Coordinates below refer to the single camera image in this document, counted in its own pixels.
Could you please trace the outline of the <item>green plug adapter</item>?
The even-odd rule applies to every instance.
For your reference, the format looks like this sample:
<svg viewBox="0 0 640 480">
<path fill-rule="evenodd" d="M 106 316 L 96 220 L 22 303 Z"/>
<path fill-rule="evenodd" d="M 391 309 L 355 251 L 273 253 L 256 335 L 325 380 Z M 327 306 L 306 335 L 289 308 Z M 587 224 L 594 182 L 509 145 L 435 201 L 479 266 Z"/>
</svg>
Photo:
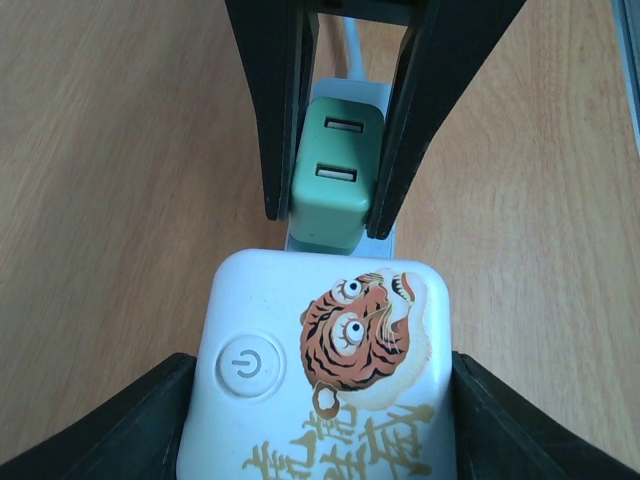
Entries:
<svg viewBox="0 0 640 480">
<path fill-rule="evenodd" d="M 384 117 L 369 104 L 320 97 L 308 106 L 291 185 L 290 236 L 323 250 L 360 242 L 378 178 Z"/>
</svg>

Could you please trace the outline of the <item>grey power strip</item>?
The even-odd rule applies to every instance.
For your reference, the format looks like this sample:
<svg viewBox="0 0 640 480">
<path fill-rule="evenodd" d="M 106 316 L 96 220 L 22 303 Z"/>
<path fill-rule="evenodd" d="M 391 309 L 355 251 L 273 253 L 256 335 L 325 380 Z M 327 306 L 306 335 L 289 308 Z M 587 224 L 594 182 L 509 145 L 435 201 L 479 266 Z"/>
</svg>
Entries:
<svg viewBox="0 0 640 480">
<path fill-rule="evenodd" d="M 368 236 L 391 86 L 324 78 L 297 150 L 285 249 L 391 259 L 395 235 Z"/>
</svg>

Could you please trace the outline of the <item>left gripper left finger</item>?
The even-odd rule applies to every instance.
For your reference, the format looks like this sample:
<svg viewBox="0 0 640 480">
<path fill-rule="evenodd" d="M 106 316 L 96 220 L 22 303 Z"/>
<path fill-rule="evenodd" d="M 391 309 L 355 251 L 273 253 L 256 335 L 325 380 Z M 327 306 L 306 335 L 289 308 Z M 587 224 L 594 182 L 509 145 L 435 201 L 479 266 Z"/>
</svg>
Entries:
<svg viewBox="0 0 640 480">
<path fill-rule="evenodd" d="M 3 479 L 175 479 L 196 358 L 174 353 L 69 427 L 1 464 Z"/>
</svg>

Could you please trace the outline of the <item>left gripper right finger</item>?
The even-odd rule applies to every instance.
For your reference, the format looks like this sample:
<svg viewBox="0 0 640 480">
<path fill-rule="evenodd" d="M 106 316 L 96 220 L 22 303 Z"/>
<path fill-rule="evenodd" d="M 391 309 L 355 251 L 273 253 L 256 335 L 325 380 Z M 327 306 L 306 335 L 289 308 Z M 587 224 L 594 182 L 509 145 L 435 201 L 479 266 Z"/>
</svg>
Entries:
<svg viewBox="0 0 640 480">
<path fill-rule="evenodd" d="M 468 354 L 452 353 L 459 479 L 637 479 Z"/>
</svg>

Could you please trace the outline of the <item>white cube charger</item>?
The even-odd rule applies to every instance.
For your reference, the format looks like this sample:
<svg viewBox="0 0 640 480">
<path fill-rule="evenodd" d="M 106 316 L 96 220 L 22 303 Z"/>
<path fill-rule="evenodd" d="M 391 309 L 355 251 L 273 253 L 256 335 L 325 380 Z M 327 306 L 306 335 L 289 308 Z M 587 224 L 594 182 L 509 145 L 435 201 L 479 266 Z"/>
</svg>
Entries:
<svg viewBox="0 0 640 480">
<path fill-rule="evenodd" d="M 454 479 L 450 299 L 416 261 L 247 249 L 218 268 L 180 479 Z"/>
</svg>

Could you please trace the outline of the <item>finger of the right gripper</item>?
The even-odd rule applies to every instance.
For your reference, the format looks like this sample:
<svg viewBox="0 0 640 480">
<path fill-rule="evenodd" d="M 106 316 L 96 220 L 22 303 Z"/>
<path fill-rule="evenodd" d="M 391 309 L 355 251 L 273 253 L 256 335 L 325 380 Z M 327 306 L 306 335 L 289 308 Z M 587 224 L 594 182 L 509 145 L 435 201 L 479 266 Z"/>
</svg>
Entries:
<svg viewBox="0 0 640 480">
<path fill-rule="evenodd" d="M 396 64 L 367 234 L 392 230 L 423 157 L 524 3 L 413 1 Z"/>
<path fill-rule="evenodd" d="M 283 221 L 311 93 L 317 10 L 313 1 L 225 5 L 256 117 L 266 216 Z"/>
</svg>

